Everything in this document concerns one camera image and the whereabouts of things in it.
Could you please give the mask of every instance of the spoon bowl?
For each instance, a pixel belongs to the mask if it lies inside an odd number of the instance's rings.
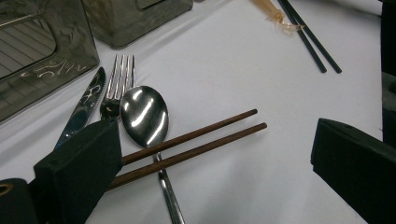
[[[137,86],[125,92],[120,101],[120,116],[126,132],[143,148],[162,143],[168,133],[166,103],[151,87]]]

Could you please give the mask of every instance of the chopsticks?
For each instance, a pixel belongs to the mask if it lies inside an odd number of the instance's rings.
[[[312,33],[311,29],[306,25],[306,23],[303,21],[303,19],[300,17],[300,15],[297,13],[297,11],[293,8],[293,6],[290,4],[288,0],[277,0],[280,4],[280,6],[283,8],[285,11],[286,15],[289,17],[291,23],[294,24],[300,24],[303,25],[304,28],[303,30],[306,32],[306,34],[311,38],[312,42],[318,47],[320,52],[323,54],[323,56],[326,58],[326,60],[329,62],[329,64],[332,66],[332,68],[335,70],[336,73],[340,74],[342,73],[341,68],[338,66],[338,64],[335,62],[335,60],[330,56],[329,52],[320,44],[318,39],[315,37],[314,33]],[[326,73],[327,69],[320,60],[319,56],[316,54],[314,48],[311,46],[309,43],[308,39],[304,35],[303,31],[297,31],[298,35],[300,38],[303,40],[305,46],[308,48],[309,53],[312,55],[314,58],[316,64],[318,65],[320,71],[322,73]]]
[[[222,128],[222,127],[227,126],[229,124],[235,123],[238,120],[248,118],[248,117],[250,117],[252,115],[255,115],[255,114],[257,114],[257,109],[249,110],[248,112],[245,112],[245,113],[242,113],[240,115],[231,117],[229,119],[225,119],[223,121],[214,123],[212,125],[209,125],[209,126],[206,126],[206,127],[202,128],[202,129],[193,131],[191,133],[183,134],[180,137],[177,137],[177,138],[174,138],[172,140],[163,142],[163,143],[159,144],[158,146],[150,147],[150,148],[147,148],[147,149],[141,150],[141,151],[137,151],[136,153],[133,153],[131,155],[123,157],[122,160],[124,162],[124,165],[130,164],[130,163],[132,163],[134,161],[138,161],[138,160],[141,160],[143,158],[146,158],[147,156],[154,155],[155,153],[158,153],[160,151],[166,150],[166,149],[168,149],[170,147],[174,147],[174,146],[180,145],[182,143],[190,141],[191,139],[199,137],[199,136],[201,136],[203,134],[213,132],[213,131],[215,131],[215,130],[217,130],[219,128]],[[126,173],[124,175],[119,175],[119,176],[117,176],[114,179],[113,183],[110,185],[108,190],[118,188],[118,187],[120,187],[122,185],[125,185],[127,183],[132,182],[132,181],[135,181],[136,179],[139,179],[139,178],[141,178],[143,176],[156,173],[158,171],[161,171],[162,169],[165,169],[165,168],[167,168],[169,166],[175,165],[175,164],[180,163],[182,161],[185,161],[185,160],[188,160],[190,158],[193,158],[193,157],[196,157],[198,155],[201,155],[201,154],[203,154],[203,153],[205,153],[205,152],[207,152],[209,150],[212,150],[214,148],[224,146],[224,145],[229,144],[229,143],[231,143],[233,141],[236,141],[236,140],[238,140],[240,138],[246,137],[246,136],[248,136],[250,134],[253,134],[253,133],[256,133],[256,132],[258,132],[260,130],[263,130],[266,127],[267,127],[267,124],[263,122],[261,124],[258,124],[258,125],[255,125],[253,127],[247,128],[247,129],[245,129],[243,131],[240,131],[238,133],[233,133],[231,135],[228,135],[226,137],[220,138],[220,139],[215,140],[213,142],[207,143],[207,144],[202,145],[200,147],[196,147],[196,148],[190,149],[188,151],[182,152],[182,153],[177,154],[177,155],[175,155],[173,157],[170,157],[168,159],[164,159],[162,161],[154,162],[154,163],[152,163],[150,165],[144,166],[142,168],[138,168],[138,169],[136,169],[134,171],[131,171],[129,173]]]

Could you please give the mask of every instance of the knife blade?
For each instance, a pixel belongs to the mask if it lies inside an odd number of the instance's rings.
[[[106,73],[103,67],[100,67],[96,75],[93,77],[90,85],[87,87],[87,90],[82,94],[69,121],[67,121],[64,131],[55,145],[55,149],[60,147],[64,142],[81,131],[88,124],[93,111],[99,104],[105,85]]]

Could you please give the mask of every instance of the metal container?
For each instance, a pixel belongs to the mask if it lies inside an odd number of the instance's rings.
[[[0,122],[99,64],[80,0],[0,1]]]
[[[83,0],[93,35],[113,49],[192,9],[192,0]]]

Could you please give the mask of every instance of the white table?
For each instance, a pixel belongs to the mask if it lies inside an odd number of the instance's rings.
[[[290,1],[343,69],[321,74],[296,35],[249,0],[206,0],[122,50],[96,42],[109,75],[134,54],[136,84],[157,89],[171,139],[257,108],[258,115],[163,153],[177,154],[265,121],[268,128],[167,169],[187,223],[364,223],[312,171],[318,118],[382,138],[380,19],[375,0]],[[0,179],[34,178],[95,71],[0,126]],[[99,120],[98,111],[92,122]],[[123,154],[139,150],[120,125]],[[151,158],[124,168],[125,173]],[[156,175],[104,195],[87,223],[171,223]]]

